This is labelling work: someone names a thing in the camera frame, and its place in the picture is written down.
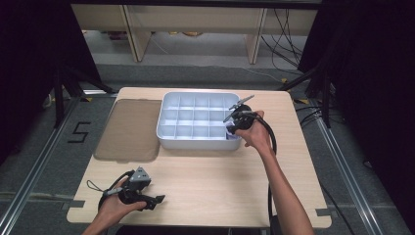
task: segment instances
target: wrist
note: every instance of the wrist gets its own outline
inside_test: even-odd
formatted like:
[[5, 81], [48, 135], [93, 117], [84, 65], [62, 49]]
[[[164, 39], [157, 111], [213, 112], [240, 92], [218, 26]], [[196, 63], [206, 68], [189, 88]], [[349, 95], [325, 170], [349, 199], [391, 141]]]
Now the wrist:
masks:
[[109, 224], [106, 219], [97, 214], [92, 223], [82, 233], [83, 235], [99, 235], [109, 228]]

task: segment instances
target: person's right hand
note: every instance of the person's right hand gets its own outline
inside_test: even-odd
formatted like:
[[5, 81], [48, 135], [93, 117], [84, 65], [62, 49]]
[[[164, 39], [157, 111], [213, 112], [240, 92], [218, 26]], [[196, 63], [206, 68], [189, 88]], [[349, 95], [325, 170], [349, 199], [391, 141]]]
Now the person's right hand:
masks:
[[[256, 113], [263, 118], [264, 111], [256, 111]], [[247, 141], [245, 147], [253, 146], [258, 151], [272, 149], [269, 133], [258, 120], [254, 120], [251, 128], [247, 130], [238, 129], [235, 131], [235, 134], [241, 136], [245, 139], [245, 141]]]

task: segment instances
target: gray floor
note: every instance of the gray floor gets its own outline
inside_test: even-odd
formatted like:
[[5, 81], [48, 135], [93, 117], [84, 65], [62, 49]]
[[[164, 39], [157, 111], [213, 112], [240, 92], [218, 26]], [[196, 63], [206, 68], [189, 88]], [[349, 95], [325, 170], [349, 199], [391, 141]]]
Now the gray floor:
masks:
[[[282, 78], [292, 80], [296, 77], [274, 69], [271, 53], [263, 43], [260, 45], [256, 65], [250, 65], [242, 35], [202, 34], [189, 37], [181, 33], [170, 35], [167, 32], [157, 32], [153, 34], [144, 61], [139, 64], [133, 62], [127, 41], [111, 41], [106, 33], [99, 31], [87, 31], [84, 35], [103, 81], [113, 88], [166, 86], [273, 90], [281, 86]], [[270, 44], [273, 42], [269, 36], [265, 36], [265, 39]], [[297, 47], [302, 48], [305, 39], [294, 37], [293, 41]], [[290, 53], [281, 52], [294, 59]], [[274, 59], [274, 64], [279, 69], [293, 68], [281, 59]], [[292, 89], [294, 99], [304, 98], [306, 84]], [[94, 89], [87, 84], [84, 87]], [[51, 231], [79, 234], [85, 228], [87, 224], [71, 224], [66, 221], [68, 204], [98, 143], [114, 99], [93, 98], [90, 102], [79, 102], [76, 105], [12, 234], [45, 234]], [[296, 108], [306, 106], [295, 104]], [[310, 112], [311, 110], [298, 111], [299, 121]], [[364, 155], [354, 142], [341, 113], [331, 111], [331, 119], [332, 131], [384, 234], [410, 234], [374, 171], [362, 164]], [[88, 136], [84, 143], [71, 144], [70, 140], [79, 138], [72, 132], [80, 121], [90, 122], [82, 126]], [[53, 124], [52, 106], [38, 115], [32, 129], [21, 142], [22, 150], [0, 166], [1, 213], [23, 184], [48, 140]], [[322, 185], [334, 198], [354, 233], [369, 234], [317, 123], [312, 121], [302, 130]], [[340, 213], [336, 212], [334, 202], [327, 194], [325, 198], [332, 211], [333, 224], [327, 229], [316, 229], [316, 233], [350, 234]]]

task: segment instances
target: person's left hand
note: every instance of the person's left hand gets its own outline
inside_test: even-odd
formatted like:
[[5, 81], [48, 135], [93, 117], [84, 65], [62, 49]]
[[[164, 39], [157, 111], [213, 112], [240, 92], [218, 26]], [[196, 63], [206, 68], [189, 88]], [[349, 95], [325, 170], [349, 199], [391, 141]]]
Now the person's left hand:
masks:
[[[126, 179], [127, 178], [120, 180], [115, 188], [120, 187]], [[118, 194], [111, 195], [101, 205], [94, 221], [92, 221], [83, 234], [99, 234], [119, 223], [130, 212], [141, 210], [146, 206], [146, 202], [137, 202], [126, 205], [119, 199]]]

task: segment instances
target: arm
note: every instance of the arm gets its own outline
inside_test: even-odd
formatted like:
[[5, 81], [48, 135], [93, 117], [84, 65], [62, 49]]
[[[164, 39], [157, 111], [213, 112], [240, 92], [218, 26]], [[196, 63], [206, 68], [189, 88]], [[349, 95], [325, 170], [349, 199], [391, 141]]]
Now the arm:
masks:
[[[115, 188], [120, 187], [124, 180], [119, 181]], [[101, 208], [98, 210], [92, 223], [82, 233], [83, 235], [98, 235], [106, 231], [111, 226], [119, 223], [128, 213], [141, 210], [146, 207], [146, 202], [137, 202], [126, 205], [119, 200], [118, 195], [108, 197]]]
[[[257, 113], [261, 117], [264, 115], [263, 111]], [[245, 147], [256, 148], [262, 159], [283, 233], [314, 234], [299, 198], [277, 162], [265, 127], [255, 120], [250, 129], [237, 130], [235, 133], [247, 141]]]

